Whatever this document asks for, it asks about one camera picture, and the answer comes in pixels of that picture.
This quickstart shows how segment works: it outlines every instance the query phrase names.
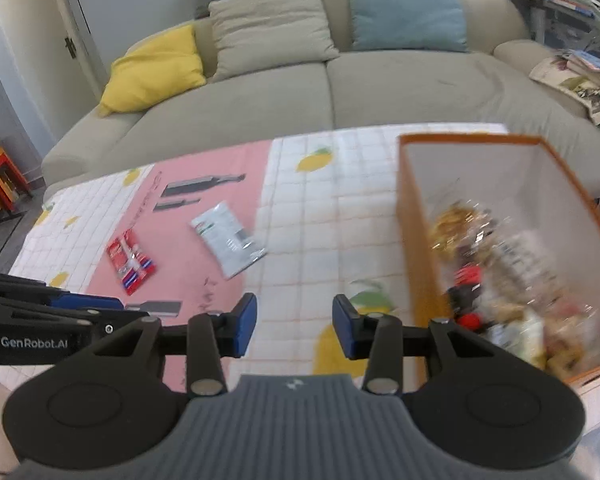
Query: white package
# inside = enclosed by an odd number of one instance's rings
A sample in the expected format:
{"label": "white package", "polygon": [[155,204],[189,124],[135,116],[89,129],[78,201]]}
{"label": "white package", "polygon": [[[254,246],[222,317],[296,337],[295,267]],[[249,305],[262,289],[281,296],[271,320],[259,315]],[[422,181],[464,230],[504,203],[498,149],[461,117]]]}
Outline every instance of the white package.
{"label": "white package", "polygon": [[245,231],[225,202],[194,218],[191,225],[218,260],[226,279],[267,254],[266,248]]}

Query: metal screw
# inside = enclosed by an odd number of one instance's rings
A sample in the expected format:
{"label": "metal screw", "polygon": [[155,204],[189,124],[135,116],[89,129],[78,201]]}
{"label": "metal screw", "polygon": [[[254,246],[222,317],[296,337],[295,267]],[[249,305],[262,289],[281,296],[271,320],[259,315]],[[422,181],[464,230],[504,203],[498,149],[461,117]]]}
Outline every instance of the metal screw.
{"label": "metal screw", "polygon": [[222,391],[222,383],[215,379],[199,379],[192,383],[191,391],[199,396],[211,397]]}
{"label": "metal screw", "polygon": [[398,383],[388,377],[378,377],[371,379],[366,389],[376,395],[393,395],[398,391]]}

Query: door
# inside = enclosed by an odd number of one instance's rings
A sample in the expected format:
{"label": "door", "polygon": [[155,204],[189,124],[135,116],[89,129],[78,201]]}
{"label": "door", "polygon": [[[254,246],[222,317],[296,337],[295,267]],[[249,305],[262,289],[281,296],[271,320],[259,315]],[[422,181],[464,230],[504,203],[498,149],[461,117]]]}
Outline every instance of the door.
{"label": "door", "polygon": [[61,139],[96,104],[57,0],[0,0],[0,24],[27,91]]}

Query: logo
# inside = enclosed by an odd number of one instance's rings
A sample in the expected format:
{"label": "logo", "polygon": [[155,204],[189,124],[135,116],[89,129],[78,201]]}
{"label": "logo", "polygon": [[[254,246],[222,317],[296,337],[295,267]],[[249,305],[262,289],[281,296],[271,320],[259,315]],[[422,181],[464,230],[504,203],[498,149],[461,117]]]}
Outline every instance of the logo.
{"label": "logo", "polygon": [[66,339],[9,339],[3,337],[0,339],[0,344],[5,348],[33,348],[38,350],[58,350],[66,349],[68,343]]}
{"label": "logo", "polygon": [[293,391],[296,391],[302,386],[304,386],[304,381],[301,381],[300,379],[294,379],[293,381],[289,381],[288,383],[286,383],[286,387]]}

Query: yellow pillow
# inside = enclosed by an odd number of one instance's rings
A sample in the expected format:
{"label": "yellow pillow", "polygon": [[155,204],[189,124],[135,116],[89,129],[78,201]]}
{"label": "yellow pillow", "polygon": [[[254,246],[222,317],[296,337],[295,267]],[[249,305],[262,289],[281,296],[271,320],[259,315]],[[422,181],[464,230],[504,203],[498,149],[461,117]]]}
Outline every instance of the yellow pillow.
{"label": "yellow pillow", "polygon": [[140,112],[205,83],[193,24],[184,25],[115,60],[98,111]]}

